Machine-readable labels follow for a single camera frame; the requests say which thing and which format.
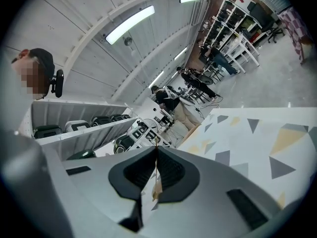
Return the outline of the white metal shelf rack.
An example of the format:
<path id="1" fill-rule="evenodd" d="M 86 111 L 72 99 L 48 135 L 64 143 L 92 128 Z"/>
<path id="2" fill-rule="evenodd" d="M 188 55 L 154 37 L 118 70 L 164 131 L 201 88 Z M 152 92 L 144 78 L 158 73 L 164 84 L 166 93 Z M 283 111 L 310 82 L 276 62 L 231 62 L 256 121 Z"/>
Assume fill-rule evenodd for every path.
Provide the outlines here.
<path id="1" fill-rule="evenodd" d="M 19 126 L 61 160 L 83 150 L 96 151 L 127 133 L 141 117 L 129 106 L 105 102 L 45 99 L 34 101 Z"/>

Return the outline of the table with triangle-patterned cloth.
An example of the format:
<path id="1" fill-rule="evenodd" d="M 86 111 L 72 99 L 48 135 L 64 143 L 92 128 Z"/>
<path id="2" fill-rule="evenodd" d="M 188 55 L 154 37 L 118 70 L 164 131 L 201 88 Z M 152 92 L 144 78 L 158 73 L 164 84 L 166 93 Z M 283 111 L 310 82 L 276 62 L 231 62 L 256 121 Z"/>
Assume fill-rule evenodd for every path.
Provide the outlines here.
<path id="1" fill-rule="evenodd" d="M 230 166 L 285 207 L 317 174 L 317 108 L 213 109 L 179 150 Z"/>

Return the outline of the white shelving unit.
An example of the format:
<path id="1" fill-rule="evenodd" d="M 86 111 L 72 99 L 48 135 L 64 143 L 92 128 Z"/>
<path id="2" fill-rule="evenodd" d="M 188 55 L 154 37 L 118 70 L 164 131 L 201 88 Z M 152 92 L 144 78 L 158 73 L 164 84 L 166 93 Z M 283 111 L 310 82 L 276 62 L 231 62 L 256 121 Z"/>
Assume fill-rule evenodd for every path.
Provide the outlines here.
<path id="1" fill-rule="evenodd" d="M 248 10 L 233 0 L 222 0 L 203 42 L 215 46 L 225 56 L 235 38 L 244 36 L 254 46 L 267 35 L 261 32 L 259 23 L 250 16 Z"/>

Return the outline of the white table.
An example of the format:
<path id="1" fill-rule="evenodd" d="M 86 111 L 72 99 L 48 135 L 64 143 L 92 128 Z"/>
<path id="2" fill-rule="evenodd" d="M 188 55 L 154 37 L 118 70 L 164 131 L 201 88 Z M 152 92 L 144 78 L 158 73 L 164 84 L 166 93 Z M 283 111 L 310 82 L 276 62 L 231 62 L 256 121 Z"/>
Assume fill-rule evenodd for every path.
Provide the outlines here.
<path id="1" fill-rule="evenodd" d="M 242 58 L 244 63 L 252 60 L 256 66 L 260 66 L 256 58 L 259 55 L 259 51 L 244 36 L 241 36 L 232 41 L 225 57 L 229 59 L 229 62 L 235 63 L 241 72 L 246 73 L 242 67 L 243 63 L 239 62 L 238 59 Z"/>

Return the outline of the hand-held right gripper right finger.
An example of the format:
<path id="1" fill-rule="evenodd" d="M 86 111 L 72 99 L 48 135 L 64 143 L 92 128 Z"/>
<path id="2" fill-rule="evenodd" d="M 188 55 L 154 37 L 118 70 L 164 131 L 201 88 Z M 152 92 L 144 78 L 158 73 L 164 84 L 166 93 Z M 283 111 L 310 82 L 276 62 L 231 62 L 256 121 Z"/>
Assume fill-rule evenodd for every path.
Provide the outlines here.
<path id="1" fill-rule="evenodd" d="M 159 202 L 142 229 L 148 238 L 239 238 L 280 212 L 275 200 L 233 168 L 163 147 L 163 156 L 179 162 L 184 177 L 160 194 L 174 196 L 191 189 L 181 201 Z"/>

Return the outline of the pink checked cloth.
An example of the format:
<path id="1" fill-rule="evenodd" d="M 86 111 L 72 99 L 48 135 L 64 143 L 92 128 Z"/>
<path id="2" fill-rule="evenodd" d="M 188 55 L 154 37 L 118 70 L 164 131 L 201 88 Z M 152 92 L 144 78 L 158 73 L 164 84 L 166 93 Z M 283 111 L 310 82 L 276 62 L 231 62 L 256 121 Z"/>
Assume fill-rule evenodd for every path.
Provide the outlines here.
<path id="1" fill-rule="evenodd" d="M 303 45 L 312 46 L 313 39 L 297 10 L 291 6 L 277 15 L 289 33 L 300 64 L 305 62 Z"/>

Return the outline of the black office chair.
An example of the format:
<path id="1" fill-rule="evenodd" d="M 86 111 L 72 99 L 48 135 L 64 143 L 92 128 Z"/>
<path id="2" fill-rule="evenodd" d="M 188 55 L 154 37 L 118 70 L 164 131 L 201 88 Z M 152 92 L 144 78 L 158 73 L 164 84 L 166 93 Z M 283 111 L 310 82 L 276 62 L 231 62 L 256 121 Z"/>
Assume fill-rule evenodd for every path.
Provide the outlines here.
<path id="1" fill-rule="evenodd" d="M 283 29 L 278 27 L 274 18 L 269 15 L 259 3 L 250 2 L 247 9 L 250 16 L 259 23 L 261 32 L 269 34 L 269 38 L 267 40 L 269 43 L 271 39 L 273 39 L 273 42 L 276 43 L 277 35 L 285 36 Z"/>

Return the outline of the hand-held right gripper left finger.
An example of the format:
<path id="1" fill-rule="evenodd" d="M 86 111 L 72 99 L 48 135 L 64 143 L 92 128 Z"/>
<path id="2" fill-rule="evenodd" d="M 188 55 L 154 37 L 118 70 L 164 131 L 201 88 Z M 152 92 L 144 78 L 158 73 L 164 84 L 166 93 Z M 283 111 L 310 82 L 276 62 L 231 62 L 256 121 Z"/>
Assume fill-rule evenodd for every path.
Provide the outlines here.
<path id="1" fill-rule="evenodd" d="M 139 149 L 65 162 L 52 148 L 43 152 L 73 238 L 148 238 L 119 224 L 131 215 L 134 201 L 120 197 L 108 180 L 110 169 L 138 155 Z"/>

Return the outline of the person's grey shirt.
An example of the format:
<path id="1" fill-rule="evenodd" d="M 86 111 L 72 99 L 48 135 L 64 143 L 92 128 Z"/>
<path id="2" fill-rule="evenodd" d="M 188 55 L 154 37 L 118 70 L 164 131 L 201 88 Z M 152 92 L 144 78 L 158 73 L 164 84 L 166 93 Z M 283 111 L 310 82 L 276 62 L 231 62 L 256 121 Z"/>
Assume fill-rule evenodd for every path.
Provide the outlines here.
<path id="1" fill-rule="evenodd" d="M 0 52 L 0 129 L 30 137 L 30 122 L 24 119 L 30 111 L 33 96 L 11 66 L 15 57 L 9 58 L 7 52 Z"/>

